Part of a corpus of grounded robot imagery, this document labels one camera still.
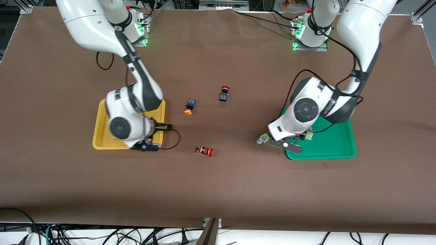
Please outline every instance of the cable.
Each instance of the cable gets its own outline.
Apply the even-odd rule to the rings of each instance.
[[[360,237],[359,232],[356,232],[356,233],[357,233],[357,237],[359,237],[359,241],[356,240],[356,239],[353,237],[353,233],[352,233],[352,232],[350,232],[350,237],[351,237],[351,239],[353,239],[353,241],[355,241],[355,242],[358,243],[359,245],[363,245],[363,244],[362,244],[362,238]]]
[[[145,240],[141,243],[141,245],[145,245],[153,236],[156,236],[157,233],[159,233],[160,231],[162,231],[164,228],[154,228],[153,232],[151,232],[146,238]]]
[[[274,10],[274,9],[270,10],[270,12],[278,14],[280,17],[282,17],[282,18],[285,19],[285,20],[290,20],[290,21],[292,21],[292,19],[293,19],[293,18],[288,18],[288,17],[282,15],[280,12],[278,12],[278,11],[276,11],[276,10]]]
[[[241,15],[245,15],[245,16],[251,17],[251,18],[255,18],[255,19],[258,19],[258,20],[263,20],[263,21],[266,21],[266,22],[269,22],[269,23],[277,24],[277,25],[279,25],[279,26],[289,27],[289,28],[291,28],[291,29],[298,29],[298,27],[293,27],[293,26],[289,26],[289,25],[281,24],[281,23],[278,23],[278,22],[274,22],[274,21],[271,21],[271,20],[262,19],[262,18],[259,18],[259,17],[256,17],[256,16],[252,16],[252,15],[245,14],[245,13],[241,13],[241,12],[237,12],[237,11],[235,11],[235,12],[238,13],[238,14],[241,14]]]
[[[151,14],[153,13],[153,10],[154,10],[154,9],[152,9],[152,10],[150,11],[150,13],[149,13],[147,16],[145,16],[144,18],[139,19],[139,21],[143,21],[143,20],[147,19],[148,17],[150,17]]]
[[[50,227],[51,227],[51,224],[48,225],[48,227],[47,227],[47,231],[45,232],[45,244],[46,244],[46,245],[50,245],[50,243],[48,242],[48,234],[49,234],[49,232],[50,232]]]
[[[256,7],[254,7],[253,11],[256,11],[256,9],[260,6],[260,4],[263,3],[263,0],[260,0]]]
[[[108,237],[104,240],[104,242],[102,243],[102,245],[105,245],[107,243],[107,241],[113,236],[115,235],[120,229],[116,229],[114,232],[112,232],[110,235],[108,235]]]
[[[283,103],[283,107],[282,107],[282,109],[281,109],[280,112],[279,112],[279,117],[281,117],[281,115],[282,115],[282,111],[286,108],[286,103],[288,102],[289,95],[291,94],[292,87],[294,86],[295,81],[297,80],[298,76],[299,76],[301,73],[305,72],[305,71],[309,71],[309,70],[308,70],[308,69],[301,70],[301,71],[300,71],[300,72],[295,76],[294,80],[292,81],[291,86],[289,87],[288,94],[286,95],[285,102]]]
[[[320,131],[315,131],[314,133],[322,133],[322,132],[326,131],[327,129],[331,128],[333,125],[334,125],[334,124],[332,123],[332,124],[330,124],[330,126],[328,126],[327,128],[325,128],[325,129],[323,129],[323,130],[320,130]]]
[[[24,214],[33,224],[33,227],[35,227],[35,232],[40,235],[41,234],[41,230],[36,226],[36,222],[32,219],[32,217],[30,217],[30,215],[28,215],[26,212],[24,212],[23,210],[19,209],[19,208],[0,208],[0,210],[11,210],[11,211],[17,211],[20,212],[22,214]],[[41,245],[41,239],[38,236],[38,241],[39,241],[39,245]]]
[[[168,237],[168,236],[171,236],[171,235],[174,235],[174,234],[177,234],[177,233],[181,233],[181,232],[183,232],[183,231],[184,231],[184,232],[187,232],[187,231],[203,231],[203,229],[189,229],[189,230],[176,231],[176,232],[170,233],[170,234],[168,234],[168,235],[161,236],[161,237],[159,237],[158,239],[156,239],[156,240],[153,241],[153,242],[159,241],[160,239],[163,239],[163,238],[165,238],[165,237]]]
[[[325,234],[324,239],[322,240],[322,242],[319,245],[324,245],[325,241],[327,240],[328,235],[330,235],[330,231]]]
[[[100,63],[99,63],[99,55],[100,55],[100,52],[97,52],[97,54],[95,55],[95,62],[100,67],[100,69],[105,70],[105,71],[109,70],[112,67],[112,65],[113,65],[113,59],[114,59],[113,53],[112,53],[112,61],[110,62],[110,65],[108,66],[108,68],[104,68],[104,67],[102,67],[100,65]]]
[[[124,80],[124,84],[126,85],[126,87],[128,86],[127,84],[128,77],[129,77],[129,67],[126,65],[126,78]]]
[[[389,235],[389,233],[386,233],[386,234],[383,236],[383,240],[381,241],[381,245],[385,245],[385,240],[386,240],[386,237],[388,237],[388,235]]]
[[[173,145],[173,146],[171,146],[171,147],[168,147],[168,148],[161,148],[161,150],[170,150],[170,149],[173,149],[173,148],[175,148],[175,147],[180,143],[180,141],[182,140],[182,135],[179,133],[179,131],[177,131],[177,130],[175,130],[175,129],[168,129],[167,131],[169,131],[169,130],[176,132],[179,138],[178,138],[177,143],[176,143],[175,145]]]
[[[324,31],[322,31],[320,29],[320,26],[317,24],[317,22],[315,21],[315,15],[314,15],[314,9],[315,9],[315,0],[312,0],[312,20],[314,23],[314,26],[318,29],[318,31],[324,35],[325,37],[327,37],[328,39],[332,40],[333,42],[337,43],[338,45],[340,45],[341,47],[345,48],[348,52],[350,52],[353,57],[357,60],[357,63],[359,64],[359,68],[362,69],[362,64],[360,63],[360,60],[357,58],[356,54],[347,46],[345,46],[344,44],[342,44],[341,42],[337,41],[336,39],[330,37],[329,35],[325,34]]]

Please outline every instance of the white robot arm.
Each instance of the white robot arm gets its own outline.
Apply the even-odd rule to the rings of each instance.
[[[110,91],[106,96],[111,134],[129,148],[149,138],[155,132],[155,122],[139,113],[157,109],[163,94],[130,40],[110,24],[98,0],[57,0],[56,3],[74,41],[84,48],[122,57],[136,79],[136,83]],[[125,14],[124,6],[118,9],[118,13],[112,13],[112,16]]]
[[[324,3],[327,1],[336,2],[319,0],[318,5],[332,6]],[[348,87],[341,91],[315,77],[302,80],[291,96],[291,104],[286,113],[268,125],[274,139],[271,142],[273,145],[286,149],[282,144],[274,142],[304,133],[319,116],[333,124],[345,122],[352,116],[357,96],[362,92],[381,49],[380,30],[396,2],[397,0],[349,1],[337,24],[337,32],[343,44],[357,58]]]

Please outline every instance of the power cord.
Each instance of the power cord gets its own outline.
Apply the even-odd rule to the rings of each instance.
[[[319,245],[324,245],[324,243],[326,242],[327,237],[328,237],[328,235],[330,235],[330,233],[331,233],[331,232],[329,231],[329,232],[327,232],[327,233],[325,234],[323,240],[321,241],[321,243],[320,243]]]
[[[95,62],[100,67],[100,69],[105,70],[105,71],[109,70],[112,67],[112,65],[113,65],[114,54],[112,53],[112,61],[110,62],[110,65],[108,66],[108,68],[104,68],[104,67],[102,67],[100,65],[100,63],[99,63],[99,55],[100,55],[100,52],[97,52],[97,54],[95,55]]]
[[[165,237],[169,237],[169,236],[172,236],[172,235],[174,235],[174,234],[178,234],[178,233],[182,233],[182,232],[187,232],[187,231],[203,231],[203,229],[187,229],[187,230],[176,231],[176,232],[170,233],[170,234],[168,234],[168,235],[161,236],[161,237],[159,237],[158,239],[156,239],[154,242],[159,241],[160,239],[163,239],[163,238],[165,238]],[[148,242],[150,239],[145,240],[143,243],[141,243],[141,245],[146,245],[147,242]]]
[[[30,215],[28,215],[28,214],[27,214],[26,212],[24,212],[23,210],[21,210],[21,209],[19,209],[19,208],[0,208],[0,211],[1,211],[1,210],[16,211],[16,212],[20,212],[20,213],[24,214],[24,215],[25,215],[25,216],[30,220],[30,222],[32,222],[32,225],[33,225],[33,227],[35,228],[35,231],[33,231],[33,232],[35,232],[35,233],[38,234],[38,235],[43,234],[43,233],[42,233],[42,230],[38,228],[37,223],[32,219],[32,217],[30,217]],[[39,245],[41,245],[41,239],[40,239],[39,236],[38,236],[38,241],[39,241]]]
[[[351,239],[353,239],[353,241],[355,241],[355,242],[358,243],[359,245],[363,245],[363,243],[362,243],[362,237],[360,237],[360,233],[359,233],[359,232],[356,232],[356,234],[357,234],[357,237],[359,237],[359,241],[356,240],[356,239],[353,237],[353,233],[352,233],[352,232],[350,232],[350,237],[351,237]]]
[[[153,13],[153,11],[154,11],[154,9],[151,9],[150,13],[147,16],[145,16],[144,18],[139,19],[139,21],[143,21],[143,20],[147,19],[148,17],[150,17],[151,14]]]
[[[126,65],[126,78],[124,79],[124,84],[126,85],[126,87],[128,86],[127,84],[128,78],[129,78],[129,67]]]
[[[386,234],[383,236],[383,239],[382,239],[382,241],[381,241],[381,245],[385,245],[385,240],[386,240],[386,237],[388,237],[388,235],[389,235],[389,233],[386,233]]]
[[[161,150],[170,150],[170,149],[174,149],[179,143],[180,143],[180,141],[182,140],[182,135],[179,133],[179,131],[177,131],[177,130],[175,130],[175,129],[167,129],[166,131],[174,131],[174,132],[176,132],[177,133],[177,136],[178,136],[178,140],[177,140],[177,143],[175,143],[173,146],[171,146],[171,147],[168,147],[168,148],[161,148]]]
[[[278,12],[278,11],[276,11],[276,10],[274,10],[274,9],[270,10],[270,12],[278,14],[280,17],[282,17],[282,18],[285,19],[285,20],[292,21],[292,19],[293,19],[293,18],[288,18],[288,17],[282,15],[280,12]]]
[[[250,18],[255,18],[255,19],[258,19],[258,20],[266,21],[266,22],[273,23],[273,24],[276,24],[276,25],[279,25],[279,26],[289,27],[291,29],[296,29],[296,30],[298,29],[298,27],[293,27],[293,26],[282,24],[282,23],[274,22],[274,21],[271,21],[271,20],[262,19],[262,18],[259,18],[257,16],[253,16],[253,15],[249,15],[249,14],[245,14],[245,13],[241,13],[241,12],[237,12],[237,11],[235,11],[235,12],[240,14],[240,15],[245,15],[245,16],[250,17]]]

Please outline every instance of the metal frame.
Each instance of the metal frame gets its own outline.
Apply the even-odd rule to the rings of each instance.
[[[44,6],[45,0],[14,0],[21,9],[20,14],[30,14],[33,6]]]
[[[342,10],[345,8],[345,5],[347,5],[347,0],[338,0],[339,5],[341,6],[341,10],[340,13],[342,13]],[[263,0],[263,9],[264,10],[270,10],[274,8],[274,5],[276,4],[276,0]],[[290,7],[289,10],[282,10],[282,9],[276,9],[279,12],[293,12],[293,13],[300,13],[301,11],[298,10],[298,8],[301,9],[301,7],[296,7],[296,10],[292,10],[292,8]]]
[[[209,220],[203,219],[203,224],[207,224],[206,228],[200,235],[196,245],[216,245],[218,229],[221,226],[219,218],[209,218]]]
[[[410,14],[410,19],[414,25],[422,24],[422,16],[426,14],[433,6],[436,5],[436,0],[427,0],[415,12]]]
[[[198,3],[198,10],[222,9],[249,11],[249,0],[200,0]]]

